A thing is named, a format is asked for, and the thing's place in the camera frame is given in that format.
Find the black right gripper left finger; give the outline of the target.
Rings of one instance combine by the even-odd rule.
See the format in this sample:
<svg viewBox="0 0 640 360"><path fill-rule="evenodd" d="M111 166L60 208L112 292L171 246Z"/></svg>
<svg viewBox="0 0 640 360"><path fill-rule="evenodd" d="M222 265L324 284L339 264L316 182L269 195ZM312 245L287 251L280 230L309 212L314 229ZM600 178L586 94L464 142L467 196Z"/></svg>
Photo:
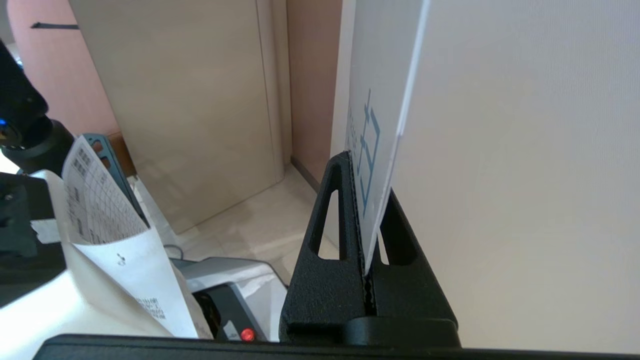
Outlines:
<svg viewBox="0 0 640 360"><path fill-rule="evenodd" d="M330 198L338 196L338 259L319 255ZM327 163L279 319L282 343L331 344L343 326L367 313L361 234L352 160L341 152Z"/></svg>

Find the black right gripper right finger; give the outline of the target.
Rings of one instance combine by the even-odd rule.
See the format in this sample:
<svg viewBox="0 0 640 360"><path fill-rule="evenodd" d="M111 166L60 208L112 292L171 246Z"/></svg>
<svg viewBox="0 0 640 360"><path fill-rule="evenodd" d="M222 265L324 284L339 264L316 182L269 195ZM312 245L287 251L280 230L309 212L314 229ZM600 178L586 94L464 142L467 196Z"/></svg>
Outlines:
<svg viewBox="0 0 640 360"><path fill-rule="evenodd" d="M375 317L391 340L458 347L458 321L400 201L390 193L370 267Z"/></svg>

